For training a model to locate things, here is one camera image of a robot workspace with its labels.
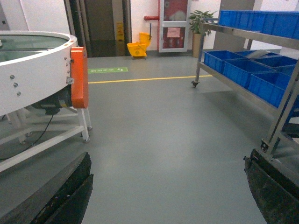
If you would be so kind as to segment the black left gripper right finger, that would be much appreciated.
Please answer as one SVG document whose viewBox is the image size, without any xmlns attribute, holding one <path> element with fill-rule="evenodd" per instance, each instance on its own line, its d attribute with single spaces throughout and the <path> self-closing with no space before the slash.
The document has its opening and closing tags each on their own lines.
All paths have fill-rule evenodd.
<svg viewBox="0 0 299 224">
<path fill-rule="evenodd" d="M 299 222 L 299 175 L 262 150 L 244 157 L 249 189 L 268 224 Z"/>
</svg>

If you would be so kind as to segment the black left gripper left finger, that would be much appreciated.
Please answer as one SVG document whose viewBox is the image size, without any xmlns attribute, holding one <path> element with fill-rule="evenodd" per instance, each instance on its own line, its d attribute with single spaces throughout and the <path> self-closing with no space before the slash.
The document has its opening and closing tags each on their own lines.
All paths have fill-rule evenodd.
<svg viewBox="0 0 299 224">
<path fill-rule="evenodd" d="M 93 190 L 92 161 L 83 152 L 38 191 L 0 218 L 2 224 L 80 224 Z"/>
</svg>

